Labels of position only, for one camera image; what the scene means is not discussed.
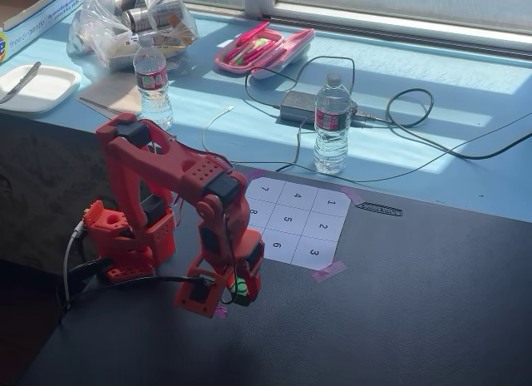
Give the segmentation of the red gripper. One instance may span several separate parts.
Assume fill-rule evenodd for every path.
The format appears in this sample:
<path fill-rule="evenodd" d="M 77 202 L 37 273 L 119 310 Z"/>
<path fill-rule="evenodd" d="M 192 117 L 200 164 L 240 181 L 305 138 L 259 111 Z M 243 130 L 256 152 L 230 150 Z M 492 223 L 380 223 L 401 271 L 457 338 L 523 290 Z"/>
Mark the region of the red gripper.
<path fill-rule="evenodd" d="M 254 302 L 261 289 L 260 264 L 264 243 L 257 230 L 200 230 L 200 253 L 195 268 L 206 274 L 216 274 L 222 284 L 219 302 L 235 301 L 235 273 L 250 275 L 246 279 L 248 300 Z"/>

